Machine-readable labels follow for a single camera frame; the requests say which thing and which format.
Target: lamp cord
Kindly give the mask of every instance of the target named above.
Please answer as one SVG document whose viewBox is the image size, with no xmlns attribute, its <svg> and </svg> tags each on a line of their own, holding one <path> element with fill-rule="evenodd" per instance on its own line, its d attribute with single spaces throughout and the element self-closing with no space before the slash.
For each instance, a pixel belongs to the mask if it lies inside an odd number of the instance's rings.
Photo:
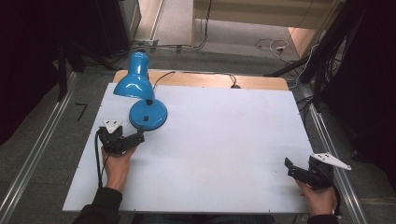
<svg viewBox="0 0 396 224">
<path fill-rule="evenodd" d="M 157 79 L 157 81 L 154 83 L 154 85 L 152 86 L 152 89 L 155 90 L 155 87 L 157 86 L 157 83 L 163 78 L 166 77 L 168 75 L 174 74 L 176 71 L 172 71 L 172 72 L 168 72 L 165 75 L 161 76 L 160 78 Z M 228 73 L 199 73 L 199 74 L 212 74 L 212 75 L 226 75 L 229 76 L 231 81 L 233 82 L 232 87 L 236 86 L 236 77 L 233 74 L 228 74 Z"/>
<path fill-rule="evenodd" d="M 95 135 L 95 156 L 96 156 L 96 169 L 98 172 L 98 188 L 101 189 L 103 187 L 102 175 L 100 173 L 100 161 L 99 161 L 99 149 L 98 149 L 98 137 L 99 137 L 100 129 L 96 132 Z"/>
<path fill-rule="evenodd" d="M 102 189 L 103 188 L 103 171 L 105 170 L 105 166 L 107 163 L 108 158 L 110 157 L 110 154 L 107 155 L 107 158 L 105 159 L 105 162 L 103 163 L 102 171 L 100 169 L 100 160 L 99 160 L 99 147 L 98 147 L 98 137 L 100 134 L 100 129 L 96 132 L 95 135 L 95 157 L 96 157 L 96 170 L 98 173 L 98 188 Z"/>
</svg>

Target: black curtain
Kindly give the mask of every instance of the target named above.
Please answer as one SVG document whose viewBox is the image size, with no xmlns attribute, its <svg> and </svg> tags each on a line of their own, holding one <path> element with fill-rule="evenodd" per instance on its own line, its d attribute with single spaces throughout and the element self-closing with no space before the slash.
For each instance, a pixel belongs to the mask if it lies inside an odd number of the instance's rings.
<svg viewBox="0 0 396 224">
<path fill-rule="evenodd" d="M 351 142 L 396 189 L 396 2 L 370 1 L 335 78 L 321 97 L 352 131 Z"/>
<path fill-rule="evenodd" d="M 42 1 L 7 1 L 0 9 L 0 145 L 58 82 L 57 41 Z"/>
</svg>

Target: black cable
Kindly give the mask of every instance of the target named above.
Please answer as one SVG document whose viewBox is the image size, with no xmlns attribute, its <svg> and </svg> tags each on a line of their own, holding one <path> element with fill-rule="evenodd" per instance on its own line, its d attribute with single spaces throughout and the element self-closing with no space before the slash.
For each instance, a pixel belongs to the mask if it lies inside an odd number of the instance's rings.
<svg viewBox="0 0 396 224">
<path fill-rule="evenodd" d="M 163 77 L 166 77 L 166 76 L 168 76 L 168 75 L 174 74 L 175 72 L 176 72 L 176 71 L 168 72 L 168 73 L 166 73 L 165 75 L 163 75 L 163 76 L 161 76 L 160 78 L 158 78 L 157 81 L 154 83 L 152 89 L 155 90 L 155 87 L 157 86 L 157 83 L 158 83 Z M 230 79 L 231 79 L 231 81 L 233 82 L 232 88 L 235 87 L 235 85 L 236 85 L 236 77 L 235 77 L 233 74 L 229 74 L 229 73 L 215 73 L 215 72 L 214 72 L 214 73 L 200 73 L 200 72 L 194 72 L 194 73 L 196 73 L 196 74 L 204 74 L 204 75 L 211 74 L 211 75 L 225 75 L 225 76 L 229 76 Z"/>
<path fill-rule="evenodd" d="M 204 1 L 201 1 L 201 8 L 204 8 Z M 204 17 L 204 11 L 201 10 L 201 19 L 200 19 L 200 39 L 202 39 L 202 18 Z"/>
<path fill-rule="evenodd" d="M 346 40 L 347 37 L 343 38 L 342 40 L 339 40 L 338 42 L 335 43 L 334 47 L 330 50 L 330 52 L 327 55 L 326 62 L 325 62 L 325 68 L 324 68 L 324 79 L 323 83 L 321 85 L 321 88 L 325 88 L 334 78 L 334 70 L 337 68 L 338 64 L 336 62 L 341 63 L 342 60 L 335 59 L 335 55 L 337 54 L 338 50 L 340 49 L 341 45 L 343 42 Z"/>
<path fill-rule="evenodd" d="M 307 9 L 307 11 L 305 12 L 305 14 L 304 14 L 304 17 L 303 17 L 303 19 L 293 28 L 293 30 L 291 31 L 291 33 L 290 33 L 290 36 L 289 36 L 289 39 L 288 39 L 288 41 L 286 41 L 287 43 L 289 43 L 289 41 L 290 41 L 290 39 L 291 39 L 291 36 L 292 36 L 292 34 L 294 33 L 294 31 L 295 31 L 295 29 L 296 28 L 298 28 L 302 23 L 303 23 L 303 21 L 306 19 L 306 16 L 308 15 L 308 12 L 309 12 L 309 10 L 311 9 L 311 7 L 312 7 L 312 5 L 313 5 L 313 2 L 314 2 L 314 0 L 311 0 L 311 2 L 310 2 L 310 4 L 309 4 L 309 7 L 308 7 L 308 9 Z M 338 49 L 339 48 L 339 46 L 342 44 L 342 41 L 341 41 L 341 43 L 338 43 L 337 44 L 337 48 L 336 49 Z M 332 49 L 332 53 L 330 53 L 330 54 L 326 54 L 326 56 L 324 56 L 323 58 L 327 58 L 327 59 L 329 59 L 329 58 L 331 58 L 331 57 L 329 57 L 329 55 L 335 55 L 335 53 L 336 53 L 336 50 L 334 50 L 334 49 Z M 282 75 L 284 75 L 284 74 L 287 74 L 287 73 L 289 73 L 289 71 L 283 71 L 282 72 L 282 74 L 279 74 L 279 72 L 281 72 L 282 70 L 284 70 L 284 69 L 281 69 L 281 70 L 279 70 L 278 72 L 275 72 L 275 73 L 273 73 L 273 74 L 269 74 L 269 75 L 263 75 L 264 77 L 279 77 L 279 76 L 282 76 Z"/>
<path fill-rule="evenodd" d="M 209 18 L 210 18 L 210 10 L 212 8 L 212 1 L 210 0 L 209 2 L 209 7 L 207 9 L 206 13 L 206 18 L 205 18 L 205 35 L 204 35 L 204 40 L 201 42 L 199 46 L 192 46 L 192 45 L 157 45 L 157 46 L 146 46 L 147 49 L 156 49 L 156 48 L 168 48 L 168 49 L 185 49 L 185 50 L 200 50 L 204 47 L 206 40 L 207 40 L 207 27 L 209 24 Z M 145 49 L 141 47 L 136 47 L 134 49 L 131 49 L 130 51 L 135 51 L 137 49 Z"/>
<path fill-rule="evenodd" d="M 152 89 L 153 89 L 153 90 L 155 89 L 155 87 L 157 86 L 158 81 L 160 81 L 163 77 L 166 77 L 166 76 L 168 76 L 168 75 L 170 75 L 170 74 L 174 74 L 174 73 L 175 73 L 175 71 L 168 72 L 168 73 L 166 73 L 165 75 L 163 75 L 163 76 L 161 76 L 160 78 L 158 78 L 157 81 L 154 83 L 154 86 L 152 87 Z"/>
<path fill-rule="evenodd" d="M 293 71 L 294 71 L 295 73 L 297 73 L 297 76 L 299 76 L 301 73 L 299 73 L 296 69 L 297 69 L 297 68 L 293 69 Z M 297 76 L 291 74 L 290 71 L 288 72 L 288 74 L 289 74 L 291 77 L 297 77 Z"/>
<path fill-rule="evenodd" d="M 258 45 L 258 44 L 259 44 L 260 42 L 262 42 L 263 40 L 271 40 L 271 41 L 273 41 L 274 39 L 270 39 L 270 38 L 259 39 L 259 40 L 256 42 L 256 44 L 254 44 L 254 47 L 256 47 L 256 49 L 263 50 L 263 49 L 262 49 L 262 46 L 261 46 L 261 45 Z"/>
<path fill-rule="evenodd" d="M 306 131 L 306 115 L 308 114 L 308 111 L 309 111 L 309 106 L 311 106 L 311 104 L 312 104 L 312 99 L 313 99 L 313 96 L 308 96 L 308 97 L 305 97 L 304 99 L 302 99 L 302 100 L 299 100 L 298 102 L 297 102 L 297 104 L 299 104 L 301 101 L 303 101 L 303 100 L 308 100 L 306 103 L 305 103 L 305 105 L 303 106 L 303 107 L 301 107 L 298 111 L 299 112 L 301 112 L 302 110 L 303 110 L 303 117 L 302 117 L 302 120 L 303 120 L 303 125 L 304 125 L 304 127 L 305 127 L 305 131 Z"/>
<path fill-rule="evenodd" d="M 98 137 L 99 137 L 100 132 L 101 132 L 101 129 L 99 129 L 95 135 L 95 156 L 96 156 L 96 169 L 98 172 L 98 188 L 99 189 L 101 189 L 103 187 L 102 175 L 100 173 L 100 161 L 99 161 L 99 149 L 98 149 Z"/>
<path fill-rule="evenodd" d="M 296 104 L 299 104 L 300 102 L 302 102 L 302 101 L 304 101 L 304 100 L 310 100 L 310 99 L 312 99 L 312 95 L 310 95 L 310 96 L 307 96 L 307 97 L 305 97 L 305 98 L 303 98 L 303 99 L 301 99 L 301 100 L 298 100 L 298 101 L 296 101 Z"/>
<path fill-rule="evenodd" d="M 107 157 L 105 159 L 105 162 L 103 163 L 101 176 L 103 176 L 103 171 L 105 170 L 105 166 L 106 166 L 106 163 L 107 163 L 107 160 L 108 160 L 109 157 L 110 157 L 110 154 L 107 155 Z"/>
<path fill-rule="evenodd" d="M 121 56 L 120 56 L 118 59 L 116 59 L 116 60 L 114 60 L 114 61 L 112 61 L 112 62 L 110 62 L 110 63 L 117 63 L 117 62 L 119 62 L 122 58 L 124 58 L 124 57 L 125 57 L 126 55 L 128 55 L 129 53 L 130 53 L 129 50 L 123 52 L 123 53 L 121 54 Z"/>
</svg>

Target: floor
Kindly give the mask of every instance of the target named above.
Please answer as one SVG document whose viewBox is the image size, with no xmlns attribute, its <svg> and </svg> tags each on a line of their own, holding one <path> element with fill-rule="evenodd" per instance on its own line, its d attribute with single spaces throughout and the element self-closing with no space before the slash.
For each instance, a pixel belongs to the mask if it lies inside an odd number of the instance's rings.
<svg viewBox="0 0 396 224">
<path fill-rule="evenodd" d="M 159 44 L 182 44 L 182 41 L 188 43 L 188 38 L 180 39 L 180 42 L 174 39 L 175 36 L 181 38 L 181 32 L 163 28 L 166 26 L 164 24 L 166 13 L 175 2 L 175 0 L 164 1 L 161 19 L 158 20 L 158 29 L 152 37 L 150 37 L 151 33 L 146 37 L 141 35 L 143 36 L 141 40 L 149 42 L 158 39 Z M 211 25 L 214 25 L 219 32 L 215 32 L 216 30 Z M 198 21 L 196 31 L 200 26 L 201 23 Z M 268 29 L 268 32 L 257 34 L 253 32 L 252 35 L 245 35 L 248 34 L 248 30 L 241 33 L 237 28 L 248 29 L 247 27 L 224 23 L 224 29 L 221 30 L 220 26 L 220 22 L 209 22 L 207 42 L 200 51 L 177 53 L 169 49 L 147 50 L 150 68 L 262 76 L 275 72 L 287 64 L 269 49 L 269 43 L 262 43 L 264 50 L 254 46 L 258 40 L 264 38 L 287 40 L 288 33 L 281 28 L 262 27 L 262 29 Z M 232 32 L 232 35 L 225 35 L 227 31 Z M 248 40 L 248 42 L 242 43 L 241 40 Z M 292 45 L 290 45 L 290 53 L 282 52 L 282 56 L 289 60 L 298 60 L 295 55 Z M 101 104 L 106 85 L 112 81 L 115 74 L 114 71 L 106 70 L 88 58 L 85 60 L 89 66 L 83 74 L 71 74 L 69 93 L 65 99 L 60 103 L 56 102 L 58 88 L 55 87 L 42 99 L 12 138 L 0 146 L 0 195 L 2 198 L 13 192 L 10 190 L 11 184 L 15 183 L 13 181 L 20 174 L 20 170 L 24 169 L 23 165 L 30 158 L 29 155 L 37 152 L 36 155 L 40 158 L 33 164 L 33 168 L 30 168 L 32 173 L 26 176 L 29 182 L 20 185 L 21 195 L 17 195 L 13 199 L 14 205 L 8 208 L 11 213 L 7 213 L 2 203 L 0 218 L 4 219 L 0 219 L 0 223 L 6 223 L 3 220 L 8 220 L 8 223 L 13 224 L 71 223 L 78 215 L 78 213 L 62 211 L 64 199 Z M 126 68 L 127 64 L 128 59 L 125 57 L 114 65 Z M 282 77 L 290 86 L 294 85 L 295 73 L 290 72 Z M 309 94 L 304 90 L 305 88 L 300 86 L 291 89 L 296 102 Z M 396 194 L 384 172 L 371 163 L 351 159 L 354 149 L 349 144 L 342 122 L 332 115 L 326 105 L 321 107 L 321 116 L 332 139 L 333 147 L 337 150 L 339 158 L 352 166 L 352 171 L 346 175 L 359 198 L 360 209 L 365 218 L 363 222 L 354 219 L 353 208 L 348 207 L 347 203 L 350 198 L 344 193 L 342 204 L 344 215 L 340 223 L 393 223 L 396 220 Z M 325 151 L 326 148 L 323 145 L 322 136 L 318 133 L 314 116 L 302 113 L 302 119 L 306 119 L 306 131 L 313 150 Z M 53 126 L 48 124 L 49 120 L 53 121 Z M 133 216 L 131 212 L 121 212 L 120 223 L 131 223 Z M 294 214 L 276 215 L 276 223 L 303 223 L 304 218 L 300 216 L 296 219 Z"/>
<path fill-rule="evenodd" d="M 136 40 L 158 40 L 158 45 L 192 45 L 191 31 L 194 30 L 194 46 L 202 43 L 205 36 L 205 20 L 196 20 L 195 26 L 192 27 L 192 1 L 141 0 L 140 5 L 142 27 L 137 31 Z M 152 30 L 155 22 L 158 22 L 155 31 L 148 32 Z M 276 47 L 285 45 L 288 46 L 283 50 L 282 58 L 287 61 L 299 60 L 287 27 L 209 21 L 207 40 L 201 51 L 275 59 L 278 57 L 272 50 L 279 53 Z"/>
</svg>

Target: metal rail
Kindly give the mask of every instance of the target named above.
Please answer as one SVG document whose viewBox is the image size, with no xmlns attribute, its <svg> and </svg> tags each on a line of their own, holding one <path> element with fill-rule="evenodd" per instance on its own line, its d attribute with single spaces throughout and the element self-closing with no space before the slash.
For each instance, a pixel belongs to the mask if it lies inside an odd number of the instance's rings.
<svg viewBox="0 0 396 224">
<path fill-rule="evenodd" d="M 309 89 L 309 85 L 306 84 L 302 85 L 301 88 L 304 97 L 312 95 L 311 90 Z M 312 119 L 315 122 L 324 149 L 326 150 L 326 152 L 329 152 L 332 155 L 334 155 L 334 157 L 338 158 L 337 151 L 334 147 L 334 144 L 332 143 L 332 139 L 330 138 L 329 132 L 327 131 L 322 115 L 317 112 L 317 110 L 313 105 L 309 107 L 309 110 Z M 353 223 L 356 224 L 368 223 L 366 216 L 364 215 L 364 212 L 361 208 L 359 199 L 356 196 L 355 190 L 353 189 L 352 184 L 350 183 L 349 178 L 347 177 L 346 171 L 340 168 L 335 168 L 334 175 L 339 185 L 339 188 L 342 192 L 342 195 L 344 196 L 344 200 L 346 202 L 346 206 L 349 210 L 349 213 L 352 217 Z"/>
<path fill-rule="evenodd" d="M 15 207 L 19 199 L 21 198 L 24 190 L 27 187 L 27 184 L 32 177 L 35 168 L 38 165 L 38 162 L 43 155 L 47 144 L 58 125 L 59 120 L 62 117 L 62 114 L 70 100 L 70 97 L 75 89 L 76 83 L 78 81 L 78 76 L 75 72 L 73 72 L 68 80 L 68 86 L 70 87 L 66 96 L 62 99 L 61 102 L 58 102 L 54 109 L 52 110 L 49 119 L 41 131 L 41 134 L 38 136 L 35 145 L 33 146 L 30 154 L 28 155 L 26 161 L 24 162 L 20 172 L 17 177 L 14 179 L 12 184 L 10 185 L 6 196 L 4 197 L 1 207 L 0 207 L 0 223 L 6 224 L 9 222 L 9 219 L 14 212 Z"/>
</svg>

